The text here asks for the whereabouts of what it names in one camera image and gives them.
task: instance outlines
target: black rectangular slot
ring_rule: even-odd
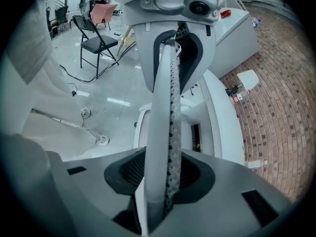
[[[211,36],[211,27],[206,26],[206,36]]]
[[[85,170],[87,170],[87,169],[86,169],[85,167],[82,167],[82,166],[67,169],[67,171],[68,171],[68,173],[69,173],[70,175],[74,175],[74,174],[83,172],[83,171],[85,171]]]
[[[263,197],[256,191],[242,193],[243,198],[256,215],[261,226],[264,227],[278,217],[278,214],[268,205]]]

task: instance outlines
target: perforated metal strip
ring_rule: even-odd
[[[173,207],[173,195],[180,187],[181,174],[181,120],[180,120],[180,83],[176,57],[175,40],[169,39],[166,44],[171,46],[171,94],[170,94],[170,126],[169,151],[164,203],[164,217]]]

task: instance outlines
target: bottle label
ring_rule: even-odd
[[[242,100],[242,96],[241,96],[240,93],[238,93],[236,96],[233,97],[233,101],[234,101],[235,103],[238,103],[238,102],[240,102],[241,100]]]

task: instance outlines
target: red object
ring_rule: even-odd
[[[232,13],[232,10],[225,10],[225,11],[221,12],[221,19],[230,16],[231,13]]]

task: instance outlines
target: pink chair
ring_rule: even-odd
[[[110,21],[112,20],[112,14],[115,8],[117,7],[117,4],[96,4],[91,11],[91,20],[92,22],[96,24],[101,24],[104,20],[104,25],[107,22],[110,27]]]

